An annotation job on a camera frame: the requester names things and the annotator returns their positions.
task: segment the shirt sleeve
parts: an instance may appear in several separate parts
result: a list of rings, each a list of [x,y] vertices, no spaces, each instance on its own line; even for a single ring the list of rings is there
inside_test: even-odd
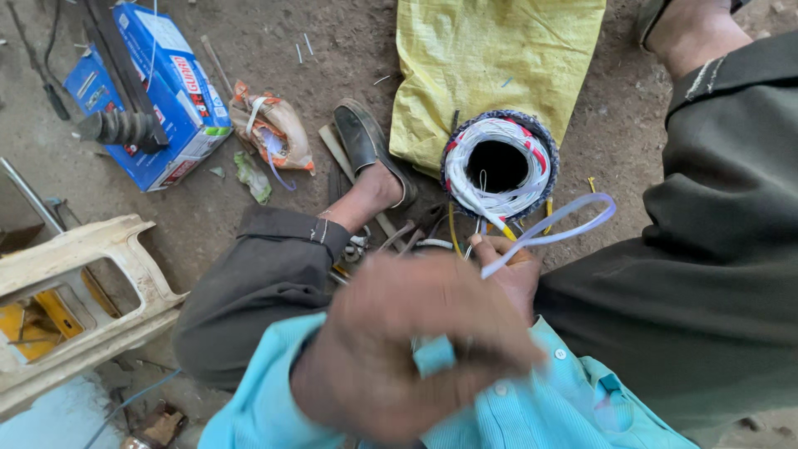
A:
[[[325,313],[272,324],[233,399],[211,419],[199,449],[334,448],[345,436],[308,419],[290,389],[290,369]]]

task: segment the screwdriver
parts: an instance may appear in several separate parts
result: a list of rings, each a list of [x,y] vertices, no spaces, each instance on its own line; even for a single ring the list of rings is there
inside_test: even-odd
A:
[[[41,66],[39,65],[39,61],[36,59],[36,51],[30,45],[27,39],[25,39],[25,31],[22,30],[22,23],[19,21],[19,16],[17,16],[17,11],[14,9],[14,4],[12,2],[6,2],[9,11],[11,11],[11,17],[14,19],[14,24],[17,27],[17,31],[19,32],[19,37],[22,38],[22,43],[25,44],[25,50],[28,52],[28,58],[30,59],[30,68],[35,70],[41,81],[44,84],[43,88],[47,93],[47,99],[49,100],[50,104],[55,109],[55,113],[58,114],[58,118],[62,120],[69,120],[69,112],[64,107],[64,103],[61,101],[61,97],[55,91],[55,88],[52,84],[47,81],[44,73],[41,71]]]

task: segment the knee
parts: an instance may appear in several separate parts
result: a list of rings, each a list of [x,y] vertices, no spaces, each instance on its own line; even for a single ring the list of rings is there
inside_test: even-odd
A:
[[[172,350],[180,368],[206,387],[234,391],[243,377],[243,372],[231,369],[229,360],[215,351],[201,328],[178,322],[172,332]]]

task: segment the blue cardboard box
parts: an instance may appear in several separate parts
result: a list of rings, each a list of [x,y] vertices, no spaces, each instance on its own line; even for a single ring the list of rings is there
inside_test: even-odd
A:
[[[105,148],[142,192],[166,189],[182,180],[230,135],[227,108],[169,16],[156,16],[151,10],[122,2],[113,8],[113,17],[139,79],[148,89],[169,146],[154,154],[144,154],[135,145]],[[64,87],[86,115],[98,110],[124,110],[94,46],[83,54]]]

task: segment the blurred hand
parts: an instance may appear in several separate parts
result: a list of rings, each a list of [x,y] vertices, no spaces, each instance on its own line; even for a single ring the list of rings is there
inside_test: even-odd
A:
[[[458,351],[457,364],[421,379],[410,340],[441,334]],[[403,443],[472,404],[498,379],[526,375],[544,357],[504,290],[481,280],[472,265],[450,254],[377,254],[335,294],[290,385],[316,423]]]
[[[470,241],[483,267],[505,254],[513,244],[507,237],[480,234],[471,236]],[[540,259],[525,248],[521,248],[507,262],[506,267],[502,267],[488,278],[494,280],[507,293],[510,302],[516,306],[530,328],[535,323],[532,299],[538,289],[540,267]]]

